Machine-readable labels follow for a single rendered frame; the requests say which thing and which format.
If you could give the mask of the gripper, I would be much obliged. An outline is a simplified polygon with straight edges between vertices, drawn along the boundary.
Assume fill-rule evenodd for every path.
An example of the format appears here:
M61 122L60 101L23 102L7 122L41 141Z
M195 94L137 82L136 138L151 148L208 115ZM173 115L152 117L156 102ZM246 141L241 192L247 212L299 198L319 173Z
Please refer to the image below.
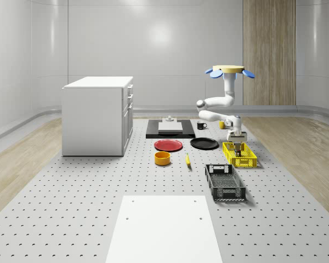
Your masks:
M228 131L227 142L232 142L235 150L241 150L241 144L247 141L247 133L242 131L240 135L236 135L233 130Z

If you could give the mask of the yellow basket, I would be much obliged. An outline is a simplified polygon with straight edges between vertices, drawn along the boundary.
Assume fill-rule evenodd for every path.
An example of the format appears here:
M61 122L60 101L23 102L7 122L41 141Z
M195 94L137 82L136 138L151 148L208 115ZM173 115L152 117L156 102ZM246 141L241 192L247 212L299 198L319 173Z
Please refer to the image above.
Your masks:
M241 144L241 157L235 156L234 144L232 142L223 143L223 153L228 163L235 167L256 167L257 157L246 143Z

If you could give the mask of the black plate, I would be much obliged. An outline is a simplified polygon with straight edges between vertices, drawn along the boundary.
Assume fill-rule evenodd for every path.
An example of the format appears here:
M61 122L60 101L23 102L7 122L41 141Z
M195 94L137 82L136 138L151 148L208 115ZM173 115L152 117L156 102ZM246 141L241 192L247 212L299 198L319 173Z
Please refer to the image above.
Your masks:
M211 138L194 138L190 141L190 144L200 150L214 150L219 147L218 142Z

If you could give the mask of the dark grey basket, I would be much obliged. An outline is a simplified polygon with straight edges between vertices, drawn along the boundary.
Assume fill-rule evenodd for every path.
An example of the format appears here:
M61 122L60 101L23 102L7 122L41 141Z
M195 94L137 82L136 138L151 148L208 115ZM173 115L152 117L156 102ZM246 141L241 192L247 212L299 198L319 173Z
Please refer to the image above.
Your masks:
M246 199L246 187L233 165L206 164L205 173L213 199Z

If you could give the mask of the drone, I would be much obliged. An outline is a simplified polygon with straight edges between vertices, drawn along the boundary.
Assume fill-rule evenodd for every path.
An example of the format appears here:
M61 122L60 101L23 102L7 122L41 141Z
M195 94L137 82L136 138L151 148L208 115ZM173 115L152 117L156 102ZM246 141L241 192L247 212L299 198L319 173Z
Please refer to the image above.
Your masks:
M215 65L205 71L206 74L209 73L211 78L219 78L225 73L241 73L249 78L255 78L252 72L245 70L244 66L235 65Z

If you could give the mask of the red plate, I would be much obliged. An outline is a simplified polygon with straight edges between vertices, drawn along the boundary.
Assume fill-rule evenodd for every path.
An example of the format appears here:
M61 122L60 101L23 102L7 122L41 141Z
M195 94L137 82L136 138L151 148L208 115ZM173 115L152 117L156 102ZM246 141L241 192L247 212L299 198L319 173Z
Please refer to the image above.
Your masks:
M174 152L183 148L183 144L178 140L163 139L156 141L154 147L159 151Z

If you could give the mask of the yellow bowl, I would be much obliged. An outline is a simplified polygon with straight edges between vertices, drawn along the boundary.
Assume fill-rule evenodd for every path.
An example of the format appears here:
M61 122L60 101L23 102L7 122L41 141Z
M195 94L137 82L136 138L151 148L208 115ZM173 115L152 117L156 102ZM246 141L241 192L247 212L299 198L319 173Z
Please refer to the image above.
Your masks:
M160 151L155 153L155 164L165 166L170 164L171 154L166 151Z

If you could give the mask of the black stove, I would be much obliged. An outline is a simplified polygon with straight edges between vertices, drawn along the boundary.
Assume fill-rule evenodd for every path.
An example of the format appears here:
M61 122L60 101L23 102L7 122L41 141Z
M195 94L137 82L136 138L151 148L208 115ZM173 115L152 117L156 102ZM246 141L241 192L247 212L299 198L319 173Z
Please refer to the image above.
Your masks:
M182 124L182 133L159 133L158 123L159 119L150 119L146 130L147 139L193 139L195 132L189 119L179 119L178 122Z

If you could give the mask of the white board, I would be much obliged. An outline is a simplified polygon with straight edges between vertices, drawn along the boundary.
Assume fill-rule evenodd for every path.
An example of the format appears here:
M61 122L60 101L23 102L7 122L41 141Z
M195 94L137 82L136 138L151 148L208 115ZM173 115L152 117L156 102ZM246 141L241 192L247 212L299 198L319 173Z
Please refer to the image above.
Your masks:
M106 263L222 263L205 196L124 196Z

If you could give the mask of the white cabinet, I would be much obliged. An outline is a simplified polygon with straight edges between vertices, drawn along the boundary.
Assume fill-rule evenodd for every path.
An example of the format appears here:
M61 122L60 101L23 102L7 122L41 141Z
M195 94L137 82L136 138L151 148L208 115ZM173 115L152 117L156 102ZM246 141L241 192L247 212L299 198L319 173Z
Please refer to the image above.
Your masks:
M132 76L84 77L62 89L62 154L123 156L133 129Z

